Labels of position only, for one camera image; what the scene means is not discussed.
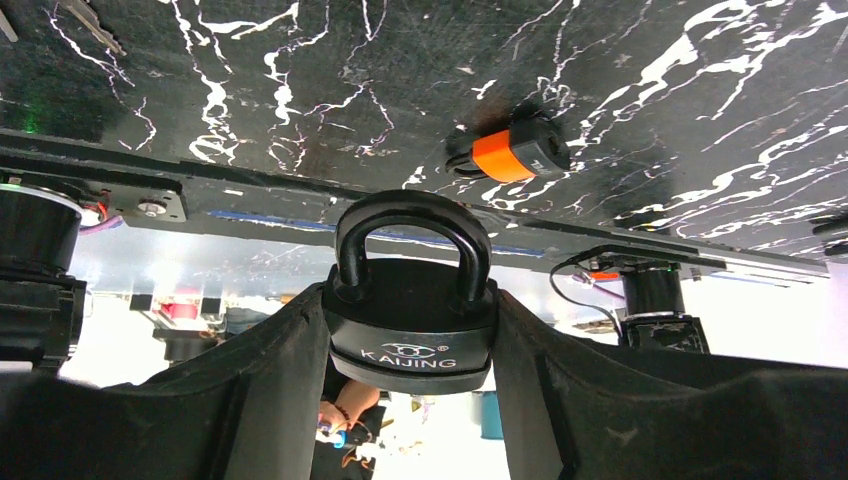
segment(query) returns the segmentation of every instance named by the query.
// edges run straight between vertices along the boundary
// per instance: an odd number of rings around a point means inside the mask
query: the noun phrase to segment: screw
[[[168,209],[164,205],[152,200],[144,200],[138,204],[138,209],[144,212],[150,218],[156,218],[159,215],[167,212]]]

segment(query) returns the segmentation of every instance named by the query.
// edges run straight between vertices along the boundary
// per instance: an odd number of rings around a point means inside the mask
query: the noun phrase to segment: black cable
[[[615,333],[618,334],[619,337],[621,337],[621,329],[618,326],[618,321],[615,319],[613,314],[610,313],[607,309],[599,307],[597,305],[589,305],[588,303],[580,303],[576,300],[572,300],[572,299],[568,298],[568,296],[566,294],[562,293],[562,290],[559,289],[556,282],[554,281],[554,275],[556,275],[556,273],[559,272],[560,270],[562,270],[563,268],[569,267],[569,266],[575,266],[577,268],[585,270],[582,266],[580,266],[580,263],[575,262],[573,258],[569,258],[568,260],[566,260],[566,261],[564,261],[564,262],[562,262],[558,265],[555,265],[554,268],[551,269],[551,273],[548,276],[548,280],[550,281],[551,287],[554,289],[554,292],[556,292],[556,294],[559,295],[560,297],[562,297],[562,299],[565,300],[566,302],[573,303],[574,305],[578,305],[578,306],[581,306],[581,307],[591,308],[592,310],[596,310],[598,312],[603,313],[612,322],[612,326],[615,329]]]

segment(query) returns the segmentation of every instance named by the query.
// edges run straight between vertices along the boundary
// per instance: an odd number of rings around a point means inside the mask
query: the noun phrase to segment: key
[[[18,35],[15,33],[15,29],[12,28],[12,24],[9,23],[9,19],[6,18],[6,15],[3,15],[2,10],[0,10],[0,31],[6,34],[10,42],[18,41]]]
[[[100,20],[97,18],[97,13],[91,9],[86,0],[59,0],[59,5],[70,10],[75,17],[82,22],[87,29],[91,31],[94,37],[100,40],[101,43],[109,47],[109,50],[126,55],[127,53],[121,48],[121,45],[112,37],[112,34],[107,32],[100,26]]]

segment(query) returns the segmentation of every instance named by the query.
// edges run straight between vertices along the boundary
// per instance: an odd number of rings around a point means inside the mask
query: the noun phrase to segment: orange and black object
[[[570,166],[568,149],[554,127],[534,118],[475,140],[469,152],[451,158],[445,168],[462,178],[509,183],[555,175]]]

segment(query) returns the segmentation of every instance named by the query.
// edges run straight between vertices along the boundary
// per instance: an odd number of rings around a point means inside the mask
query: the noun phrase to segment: orange band
[[[509,149],[509,130],[474,142],[471,159],[486,175],[502,182],[517,182],[536,175],[527,169]]]

